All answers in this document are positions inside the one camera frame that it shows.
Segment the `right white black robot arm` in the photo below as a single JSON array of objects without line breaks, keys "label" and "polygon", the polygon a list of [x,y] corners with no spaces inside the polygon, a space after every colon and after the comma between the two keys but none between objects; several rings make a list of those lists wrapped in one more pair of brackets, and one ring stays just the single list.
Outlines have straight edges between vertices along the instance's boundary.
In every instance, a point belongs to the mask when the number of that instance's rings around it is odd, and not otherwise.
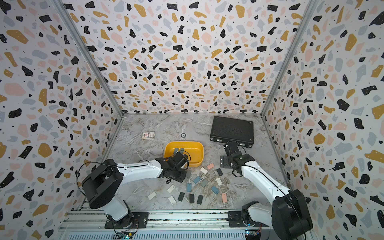
[{"label": "right white black robot arm", "polygon": [[290,190],[273,179],[249,154],[238,149],[238,143],[224,145],[226,155],[221,156],[235,177],[245,177],[268,199],[270,207],[252,201],[240,212],[230,212],[234,226],[246,227],[267,225],[274,229],[281,240],[294,240],[305,236],[313,228],[306,198],[299,190]]}]

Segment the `yellow plastic storage box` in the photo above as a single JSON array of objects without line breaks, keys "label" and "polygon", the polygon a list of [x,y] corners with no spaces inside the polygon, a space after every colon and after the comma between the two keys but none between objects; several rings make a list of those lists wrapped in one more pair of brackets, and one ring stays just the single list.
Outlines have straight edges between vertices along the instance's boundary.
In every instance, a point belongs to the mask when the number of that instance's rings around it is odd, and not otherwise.
[{"label": "yellow plastic storage box", "polygon": [[184,148],[183,154],[186,154],[188,157],[192,157],[189,161],[190,168],[197,168],[202,164],[204,160],[204,146],[200,142],[170,142],[165,148],[164,157],[167,158],[173,156],[175,148]]}]

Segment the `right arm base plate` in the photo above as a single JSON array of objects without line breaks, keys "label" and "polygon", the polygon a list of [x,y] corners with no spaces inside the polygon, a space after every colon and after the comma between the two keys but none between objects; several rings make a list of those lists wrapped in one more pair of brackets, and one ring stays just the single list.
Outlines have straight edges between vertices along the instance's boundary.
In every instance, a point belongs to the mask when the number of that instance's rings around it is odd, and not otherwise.
[{"label": "right arm base plate", "polygon": [[249,215],[246,211],[229,211],[228,221],[231,228],[235,227],[252,227],[252,221],[249,219]]}]

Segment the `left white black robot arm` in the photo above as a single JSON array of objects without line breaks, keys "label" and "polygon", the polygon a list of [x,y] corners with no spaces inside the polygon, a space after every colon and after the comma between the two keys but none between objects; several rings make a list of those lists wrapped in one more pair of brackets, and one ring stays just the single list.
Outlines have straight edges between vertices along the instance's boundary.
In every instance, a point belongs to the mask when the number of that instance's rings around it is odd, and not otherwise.
[{"label": "left white black robot arm", "polygon": [[91,209],[101,209],[107,215],[106,229],[142,229],[148,213],[134,214],[116,192],[121,185],[144,179],[165,178],[182,183],[190,166],[191,156],[176,152],[170,157],[141,160],[134,164],[118,164],[105,160],[82,181],[83,194]]}]

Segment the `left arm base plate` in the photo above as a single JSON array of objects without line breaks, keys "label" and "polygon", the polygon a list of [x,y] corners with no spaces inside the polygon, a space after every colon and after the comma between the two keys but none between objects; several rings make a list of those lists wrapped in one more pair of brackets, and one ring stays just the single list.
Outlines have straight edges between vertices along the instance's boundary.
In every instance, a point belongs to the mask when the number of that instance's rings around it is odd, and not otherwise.
[{"label": "left arm base plate", "polygon": [[116,221],[107,215],[105,229],[145,229],[148,223],[149,212],[129,212],[126,216]]}]

